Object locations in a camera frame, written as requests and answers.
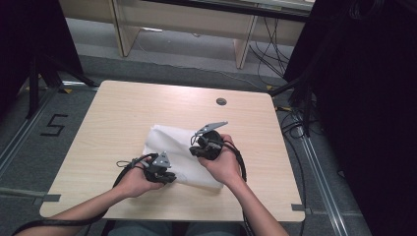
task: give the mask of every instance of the forearm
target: forearm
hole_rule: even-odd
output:
[[[82,204],[53,215],[50,219],[83,220],[93,218],[125,199],[123,193],[116,188]],[[25,230],[18,235],[75,235],[82,229],[82,227],[83,226],[35,227]]]
[[[256,235],[288,235],[243,179],[236,178],[227,187],[239,201]]]

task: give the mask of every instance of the white cloth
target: white cloth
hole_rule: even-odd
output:
[[[190,154],[191,137],[195,131],[184,130],[169,126],[154,125],[150,128],[143,154],[166,151],[171,168],[175,173],[175,182],[210,188],[222,188],[211,174],[200,165],[196,156]]]

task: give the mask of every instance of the human hand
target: human hand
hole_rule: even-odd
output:
[[[144,168],[140,162],[136,166]],[[148,181],[145,177],[144,170],[140,168],[132,168],[129,170],[115,187],[124,198],[136,198],[149,190],[157,190],[163,187],[162,183]]]
[[[229,135],[220,136],[225,142],[228,141],[233,144],[232,138]],[[199,157],[199,163],[208,170],[215,180],[226,186],[229,186],[236,180],[242,179],[236,155],[226,146],[223,146],[220,155],[215,160]]]

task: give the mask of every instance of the person's left hand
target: person's left hand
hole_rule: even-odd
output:
[[[144,168],[141,163],[137,163],[136,166]],[[143,169],[132,168],[115,188],[121,192],[124,198],[136,198],[149,190],[157,190],[162,187],[162,183],[148,181]]]

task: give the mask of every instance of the handheld controller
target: handheld controller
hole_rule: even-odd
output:
[[[151,153],[135,158],[126,167],[134,168],[140,162],[144,166],[144,174],[148,181],[154,183],[172,183],[177,177],[172,172],[166,172],[171,167],[166,151],[161,154]]]
[[[224,145],[223,139],[215,129],[226,124],[227,121],[207,124],[196,132],[192,138],[192,147],[189,148],[191,155],[215,160],[220,155],[221,148]],[[198,138],[198,147],[193,146],[196,138]]]

